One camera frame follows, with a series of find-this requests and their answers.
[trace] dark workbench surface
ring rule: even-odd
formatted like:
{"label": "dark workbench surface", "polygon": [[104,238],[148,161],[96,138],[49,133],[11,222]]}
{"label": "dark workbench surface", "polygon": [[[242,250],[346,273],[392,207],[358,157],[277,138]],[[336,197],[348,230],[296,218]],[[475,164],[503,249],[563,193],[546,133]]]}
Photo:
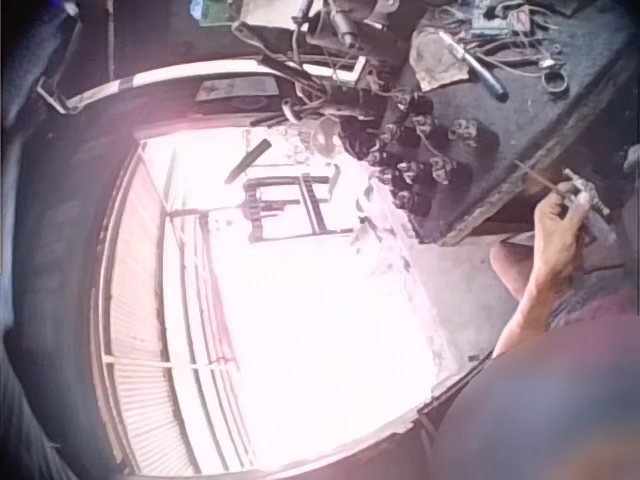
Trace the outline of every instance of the dark workbench surface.
{"label": "dark workbench surface", "polygon": [[[475,158],[469,148],[452,143],[446,154],[471,165],[473,181],[466,189],[438,186],[429,216],[411,219],[422,241],[461,241],[520,190],[523,175],[513,159],[537,166],[552,163],[636,71],[636,27],[609,2],[597,2],[571,19],[554,17],[553,22],[560,29],[544,36],[552,39],[548,45],[563,47],[570,87],[565,99],[552,99],[540,78],[502,70],[496,74],[510,94],[505,104],[471,81],[429,93],[438,122],[450,126],[458,118],[478,119],[499,135],[500,147],[495,158]],[[400,85],[416,85],[408,64]],[[429,158],[424,145],[419,156]]]}

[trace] screwdriver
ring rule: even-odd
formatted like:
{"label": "screwdriver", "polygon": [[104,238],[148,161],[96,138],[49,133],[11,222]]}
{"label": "screwdriver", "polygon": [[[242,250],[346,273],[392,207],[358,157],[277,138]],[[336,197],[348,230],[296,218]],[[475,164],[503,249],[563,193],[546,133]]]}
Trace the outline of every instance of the screwdriver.
{"label": "screwdriver", "polygon": [[469,69],[476,74],[480,83],[491,94],[493,98],[501,103],[509,100],[509,92],[502,82],[491,73],[486,67],[482,66],[473,55],[467,52],[461,45],[456,42],[451,35],[445,32],[438,32],[440,38],[445,41],[451,53],[460,61],[464,62]]}

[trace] hand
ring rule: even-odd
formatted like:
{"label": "hand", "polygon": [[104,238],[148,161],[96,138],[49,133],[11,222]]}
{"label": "hand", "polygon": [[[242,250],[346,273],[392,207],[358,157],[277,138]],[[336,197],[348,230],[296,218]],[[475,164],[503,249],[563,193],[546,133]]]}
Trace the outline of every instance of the hand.
{"label": "hand", "polygon": [[[561,183],[558,188],[571,193],[571,182]],[[590,208],[589,194],[582,192],[576,202],[565,210],[564,199],[551,192],[535,211],[535,244],[533,255],[533,287],[556,290],[573,272],[580,252],[579,230]]]}

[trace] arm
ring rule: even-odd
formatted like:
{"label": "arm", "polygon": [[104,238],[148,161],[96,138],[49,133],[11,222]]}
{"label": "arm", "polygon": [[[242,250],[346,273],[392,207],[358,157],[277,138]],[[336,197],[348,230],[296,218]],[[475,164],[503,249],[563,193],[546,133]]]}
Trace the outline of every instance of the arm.
{"label": "arm", "polygon": [[[558,187],[569,191],[572,184]],[[580,194],[563,218],[563,198],[552,192],[536,208],[533,271],[516,312],[498,339],[494,357],[549,329],[558,287],[571,275],[580,253],[579,230],[589,201],[588,194]]]}

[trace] person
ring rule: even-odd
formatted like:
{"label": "person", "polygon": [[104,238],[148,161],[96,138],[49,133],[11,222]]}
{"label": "person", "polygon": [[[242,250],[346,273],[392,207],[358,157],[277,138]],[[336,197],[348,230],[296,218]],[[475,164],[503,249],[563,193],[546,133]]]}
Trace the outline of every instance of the person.
{"label": "person", "polygon": [[[566,182],[558,188],[573,193],[574,186]],[[498,339],[494,357],[553,326],[602,314],[633,314],[634,291],[620,281],[619,272],[614,273],[613,281],[610,275],[604,281],[596,278],[584,291],[571,291],[572,275],[581,263],[581,229],[590,208],[588,193],[575,198],[575,203],[566,209],[563,198],[551,192],[538,204],[533,248],[502,242],[492,249],[490,263],[494,271],[519,302]]]}
{"label": "person", "polygon": [[580,195],[566,209],[551,193],[535,211],[533,248],[503,242],[492,250],[519,305],[494,358],[440,424],[426,478],[640,478],[637,292],[620,272],[585,278],[581,288],[570,282],[588,201]]}

